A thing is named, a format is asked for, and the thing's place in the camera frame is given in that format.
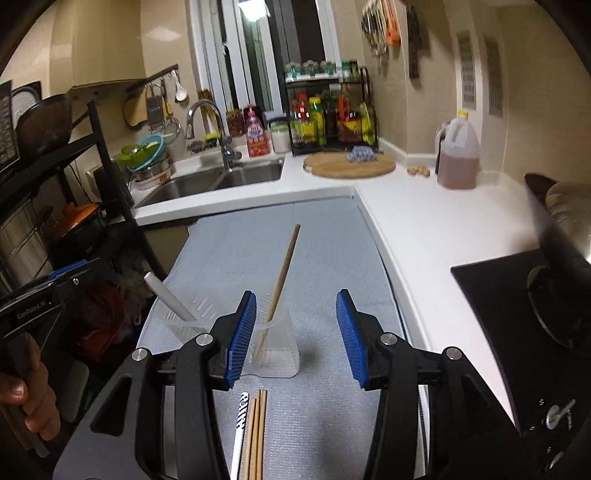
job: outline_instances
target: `wall vent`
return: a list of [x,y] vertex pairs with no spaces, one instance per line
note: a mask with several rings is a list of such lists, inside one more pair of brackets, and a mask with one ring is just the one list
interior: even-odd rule
[[462,106],[476,109],[476,69],[474,67],[474,53],[470,32],[457,34],[460,51],[460,66],[462,69]]
[[485,37],[486,61],[488,63],[488,112],[503,116],[503,74],[499,43],[494,38]]

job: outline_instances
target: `faucet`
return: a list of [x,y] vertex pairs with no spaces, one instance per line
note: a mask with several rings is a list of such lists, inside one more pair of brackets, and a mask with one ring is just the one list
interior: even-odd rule
[[211,100],[207,100],[205,98],[199,100],[194,103],[187,111],[187,132],[185,133],[185,140],[192,140],[195,138],[195,133],[193,130],[193,116],[195,115],[195,112],[202,106],[210,106],[216,114],[217,129],[222,134],[220,143],[222,145],[223,167],[226,171],[230,171],[234,168],[234,160],[240,160],[242,158],[242,154],[240,152],[234,151],[230,146],[232,144],[232,137],[230,137],[230,135],[226,135],[222,123],[222,114],[220,113],[220,109]]

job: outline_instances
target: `wooden chopstick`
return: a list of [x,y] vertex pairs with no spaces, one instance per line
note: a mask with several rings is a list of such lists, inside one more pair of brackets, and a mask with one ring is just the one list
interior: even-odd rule
[[248,410],[248,425],[246,427],[246,449],[244,451],[244,474],[243,480],[249,480],[251,470],[251,452],[252,452],[252,429],[255,423],[255,410],[258,402],[256,398],[251,400]]
[[287,271],[290,269],[291,257],[293,257],[294,249],[296,248],[295,242],[297,241],[297,236],[300,233],[300,226],[301,225],[299,223],[296,223],[294,231],[291,234],[290,246],[287,248],[287,253],[285,254],[285,258],[283,260],[283,266],[281,267],[279,278],[277,279],[277,285],[275,286],[275,292],[273,293],[273,299],[271,300],[271,308],[269,308],[269,313],[267,314],[267,323],[273,319],[273,315],[275,315],[275,311],[277,310],[277,304],[279,303],[279,298],[281,297],[281,292],[283,291],[283,285],[285,285]]
[[259,396],[256,399],[255,404],[255,413],[254,413],[254,420],[252,426],[252,447],[251,447],[251,457],[249,458],[250,463],[250,477],[249,480],[256,480],[256,449],[258,448],[258,435],[259,435],[259,413],[261,405],[261,395],[259,390]]
[[258,444],[256,447],[256,479],[262,480],[262,450],[263,440],[265,438],[265,417],[267,413],[267,391],[259,390],[260,405],[259,408],[259,431],[258,431]]
[[[289,247],[287,247],[287,253],[285,254],[285,258],[283,260],[283,266],[281,267],[281,271],[279,272],[279,278],[277,279],[277,284],[275,285],[275,291],[273,292],[273,298],[271,299],[271,306],[269,307],[269,313],[267,314],[267,318],[265,319],[266,323],[269,323],[273,319],[273,315],[275,315],[275,311],[277,310],[277,305],[279,305],[279,298],[281,297],[281,292],[283,291],[283,285],[285,285],[285,279],[287,278],[287,272],[290,269],[291,264],[291,257],[293,257],[294,249],[296,248],[296,241],[297,236],[300,233],[300,224],[296,223],[294,227],[294,231],[291,234],[291,241]],[[253,360],[259,356],[261,353],[262,346],[267,339],[267,334],[269,330],[266,329],[262,332],[262,335],[259,337],[260,339],[255,344],[255,351],[253,354]]]

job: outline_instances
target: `metal screw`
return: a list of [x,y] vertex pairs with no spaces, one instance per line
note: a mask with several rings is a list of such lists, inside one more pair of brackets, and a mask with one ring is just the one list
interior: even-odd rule
[[462,352],[454,346],[445,350],[445,354],[450,360],[459,360],[462,358]]
[[395,345],[398,342],[398,337],[393,333],[386,332],[380,335],[379,341],[382,342],[384,345]]
[[135,360],[136,362],[142,361],[147,356],[148,356],[148,351],[145,348],[136,348],[131,353],[131,359]]
[[206,346],[213,342],[213,337],[209,333],[202,333],[195,339],[195,342],[198,345]]

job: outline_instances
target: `kitchen sink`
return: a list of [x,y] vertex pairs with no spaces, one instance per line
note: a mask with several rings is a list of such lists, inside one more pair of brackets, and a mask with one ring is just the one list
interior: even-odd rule
[[282,169],[283,160],[266,161],[259,164],[239,163],[238,168],[233,168],[229,172],[224,172],[224,175],[215,190],[279,180],[281,178]]
[[160,184],[139,202],[137,208],[212,190],[279,180],[283,170],[283,160],[283,158],[277,158],[274,160],[240,161],[234,163],[234,168],[231,171],[216,167],[170,179]]

